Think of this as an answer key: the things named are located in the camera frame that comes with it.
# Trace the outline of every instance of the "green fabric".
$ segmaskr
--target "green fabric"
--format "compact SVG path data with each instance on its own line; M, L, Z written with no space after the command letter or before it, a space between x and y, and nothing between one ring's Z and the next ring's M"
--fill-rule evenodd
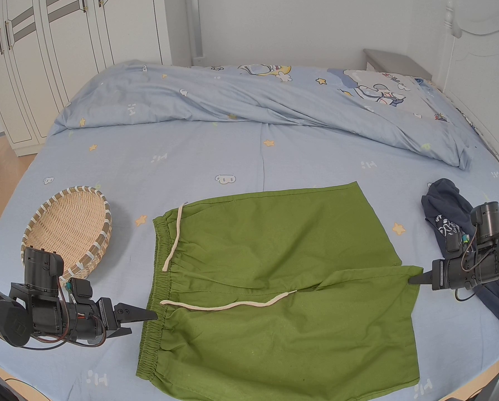
M137 375L185 400L365 400L414 385L419 292L357 183L185 205L157 240ZM200 312L163 299L214 307Z

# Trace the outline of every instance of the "white headboard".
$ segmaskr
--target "white headboard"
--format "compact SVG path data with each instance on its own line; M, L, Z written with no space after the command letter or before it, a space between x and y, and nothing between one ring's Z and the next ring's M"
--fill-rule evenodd
M499 15L471 21L448 1L444 26L433 82L499 159Z

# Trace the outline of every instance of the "wicker basket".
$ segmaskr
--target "wicker basket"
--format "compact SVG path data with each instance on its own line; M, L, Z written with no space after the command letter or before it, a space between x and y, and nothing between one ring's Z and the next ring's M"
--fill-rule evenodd
M64 275L85 279L95 269L112 232L111 209L105 195L93 187L79 185L58 192L36 211L21 242L21 262L26 246L56 251L64 259Z

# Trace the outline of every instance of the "white wardrobe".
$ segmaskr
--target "white wardrobe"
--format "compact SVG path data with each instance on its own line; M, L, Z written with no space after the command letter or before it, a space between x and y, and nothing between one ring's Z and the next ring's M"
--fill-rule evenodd
M79 89L115 63L191 65L185 0L0 0L0 119L37 152Z

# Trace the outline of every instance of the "orange star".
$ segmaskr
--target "orange star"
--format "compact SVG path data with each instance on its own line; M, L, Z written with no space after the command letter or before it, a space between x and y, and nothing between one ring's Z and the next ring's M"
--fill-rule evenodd
M140 224L146 224L146 218L147 216L140 216L140 218L135 221L136 227L138 227Z
M394 223L394 227L392 228L392 231L396 232L396 234L398 236L401 236L406 232L406 230L403 228L403 226L401 224L398 224L398 223Z

